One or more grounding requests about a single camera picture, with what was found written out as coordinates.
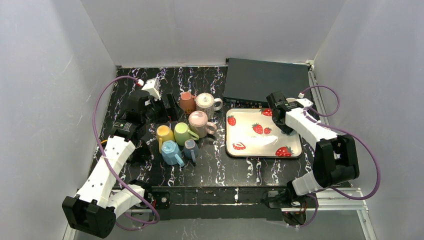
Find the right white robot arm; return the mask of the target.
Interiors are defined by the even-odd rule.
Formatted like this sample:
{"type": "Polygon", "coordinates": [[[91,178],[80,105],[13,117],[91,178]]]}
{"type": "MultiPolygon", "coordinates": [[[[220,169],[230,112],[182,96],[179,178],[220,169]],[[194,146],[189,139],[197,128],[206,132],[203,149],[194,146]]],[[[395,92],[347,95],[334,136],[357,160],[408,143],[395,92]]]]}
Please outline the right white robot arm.
{"type": "Polygon", "coordinates": [[[297,132],[314,151],[312,170],[287,183],[292,200],[359,177],[354,138],[321,126],[308,113],[312,101],[298,98],[289,102],[281,92],[271,93],[266,100],[274,124],[287,135],[297,132]]]}

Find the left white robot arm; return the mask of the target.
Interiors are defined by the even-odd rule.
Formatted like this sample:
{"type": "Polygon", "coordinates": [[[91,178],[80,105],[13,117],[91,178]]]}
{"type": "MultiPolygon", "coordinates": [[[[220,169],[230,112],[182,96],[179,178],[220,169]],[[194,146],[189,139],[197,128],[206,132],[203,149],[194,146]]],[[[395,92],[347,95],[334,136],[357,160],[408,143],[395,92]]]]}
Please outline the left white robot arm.
{"type": "Polygon", "coordinates": [[[174,95],[167,93],[166,98],[169,107],[146,90],[136,90],[128,97],[126,108],[112,125],[106,146],[99,147],[102,156],[86,182],[74,196],[66,196],[62,202],[72,229],[104,239],[120,215],[146,202],[146,185],[137,180],[123,184],[123,189],[115,194],[111,192],[115,183],[121,181],[119,173],[145,135],[146,125],[178,120],[174,95]]]}

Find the light green mug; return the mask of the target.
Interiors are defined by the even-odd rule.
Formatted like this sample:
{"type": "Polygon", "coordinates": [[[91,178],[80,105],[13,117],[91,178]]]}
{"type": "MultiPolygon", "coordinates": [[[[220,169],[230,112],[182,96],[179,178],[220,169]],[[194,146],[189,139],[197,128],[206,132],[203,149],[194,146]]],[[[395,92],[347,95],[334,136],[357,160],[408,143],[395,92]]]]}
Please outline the light green mug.
{"type": "Polygon", "coordinates": [[[176,143],[180,146],[183,146],[187,140],[198,141],[200,139],[199,135],[193,132],[184,122],[175,125],[173,135],[176,143]]]}

